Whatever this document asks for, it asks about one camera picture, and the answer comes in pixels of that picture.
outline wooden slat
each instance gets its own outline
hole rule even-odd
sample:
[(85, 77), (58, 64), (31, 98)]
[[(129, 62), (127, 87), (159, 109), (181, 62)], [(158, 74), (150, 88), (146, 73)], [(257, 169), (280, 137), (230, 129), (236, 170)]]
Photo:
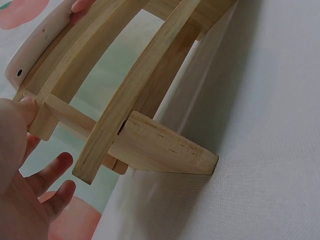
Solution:
[[(151, 14), (166, 20), (181, 0), (150, 0), (144, 9)], [(188, 20), (201, 29), (200, 39), (236, 0), (202, 0)]]
[(76, 43), (81, 35), (90, 27), (97, 16), (111, 4), (111, 0), (98, 0), (91, 7), (87, 15), (75, 26), (69, 24), (47, 47), (31, 71), (22, 82), (14, 100), (20, 101), (23, 98), (24, 90), (38, 95), (54, 69), (69, 49)]
[[(50, 95), (45, 104), (55, 117), (83, 137), (88, 137), (96, 122), (66, 102)], [(135, 169), (212, 174), (218, 157), (136, 111), (132, 112), (112, 143), (102, 164), (118, 174), (128, 165)], [(111, 156), (121, 161), (111, 161)]]
[(186, 174), (211, 175), (218, 161), (215, 154), (136, 111), (109, 154), (135, 169)]
[[(89, 134), (96, 125), (95, 120), (52, 94), (46, 99), (45, 104), (58, 121), (63, 123), (64, 126), (71, 129), (73, 132), (82, 136), (84, 139), (89, 137)], [(127, 164), (121, 161), (117, 162), (116, 158), (108, 154), (104, 158), (102, 165), (121, 175), (125, 174), (128, 169)]]
[(19, 102), (25, 95), (32, 93), (37, 95), (40, 89), (46, 83), (50, 73), (53, 71), (55, 65), (52, 59), (58, 59), (62, 55), (61, 48), (58, 45), (59, 42), (66, 36), (72, 25), (66, 26), (62, 32), (52, 41), (52, 43), (46, 48), (40, 58), (37, 60), (35, 65), (31, 68), (18, 91), (16, 92), (13, 100)]
[(172, 81), (199, 34), (199, 29), (186, 23), (178, 33), (139, 94), (131, 111), (153, 118)]
[(183, 0), (133, 65), (89, 136), (72, 172), (76, 177), (92, 183), (139, 93), (199, 2)]
[(52, 94), (48, 96), (45, 104), (60, 122), (84, 136), (86, 139), (96, 125), (95, 120)]
[(43, 105), (48, 95), (54, 94), (69, 103), (102, 54), (148, 0), (106, 2), (103, 11), (97, 8), (99, 5), (93, 6), (99, 14), (89, 19), (91, 24), (88, 24), (85, 31), (69, 48), (40, 90), (35, 100), (39, 112), (29, 129), (31, 134), (43, 140), (50, 138), (58, 122), (54, 120), (51, 111)]

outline wooden joint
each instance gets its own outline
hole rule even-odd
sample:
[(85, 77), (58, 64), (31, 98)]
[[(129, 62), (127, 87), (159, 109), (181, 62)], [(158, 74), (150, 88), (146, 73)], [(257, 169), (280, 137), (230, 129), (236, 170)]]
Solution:
[[(58, 97), (50, 94), (45, 101), (45, 105), (50, 109), (57, 121), (72, 133), (77, 134), (82, 139), (87, 139), (96, 125), (96, 121), (89, 116), (78, 111)], [(128, 169), (128, 165), (122, 161), (118, 161), (110, 155), (106, 155), (103, 159), (102, 165), (114, 172), (123, 175)]]
[(139, 112), (132, 112), (108, 153), (139, 170), (211, 175), (218, 157)]

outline hand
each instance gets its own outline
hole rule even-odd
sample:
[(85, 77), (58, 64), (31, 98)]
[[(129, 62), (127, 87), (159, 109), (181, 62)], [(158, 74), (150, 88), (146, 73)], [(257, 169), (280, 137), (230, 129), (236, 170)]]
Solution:
[(77, 0), (71, 7), (71, 20), (72, 24), (76, 24), (81, 18), (83, 18), (89, 11), (92, 4), (96, 0)]
[(0, 99), (0, 239), (47, 240), (49, 226), (70, 203), (76, 189), (67, 180), (55, 195), (40, 203), (38, 197), (72, 165), (69, 153), (60, 154), (38, 173), (23, 177), (19, 168), (40, 140), (27, 136), (35, 117), (35, 103)]

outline curved wooden slat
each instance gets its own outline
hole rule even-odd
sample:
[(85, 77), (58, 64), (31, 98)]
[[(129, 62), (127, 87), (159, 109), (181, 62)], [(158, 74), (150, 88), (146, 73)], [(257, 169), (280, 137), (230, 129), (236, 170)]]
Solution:
[(91, 184), (117, 133), (168, 48), (201, 0), (182, 0), (135, 62), (89, 136), (73, 174)]
[(67, 36), (72, 38), (75, 33), (76, 41), (71, 41), (71, 45), (65, 39), (60, 41), (61, 48), (69, 47), (35, 99), (39, 111), (30, 126), (31, 134), (43, 140), (50, 138), (58, 121), (44, 105), (48, 95), (54, 94), (69, 103), (102, 54), (147, 2), (100, 0), (92, 7), (91, 15), (69, 31)]

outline wooden stool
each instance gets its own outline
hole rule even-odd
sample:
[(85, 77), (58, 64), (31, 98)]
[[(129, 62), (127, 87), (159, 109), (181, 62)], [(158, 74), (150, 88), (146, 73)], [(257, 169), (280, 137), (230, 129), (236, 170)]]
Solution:
[[(67, 26), (23, 81), (14, 100), (34, 96), (29, 132), (47, 141), (59, 122), (85, 137), (73, 174), (91, 184), (101, 164), (124, 174), (140, 170), (213, 173), (218, 157), (152, 120), (196, 39), (235, 0), (98, 0)], [(165, 22), (96, 122), (69, 105), (97, 61), (141, 10)]]

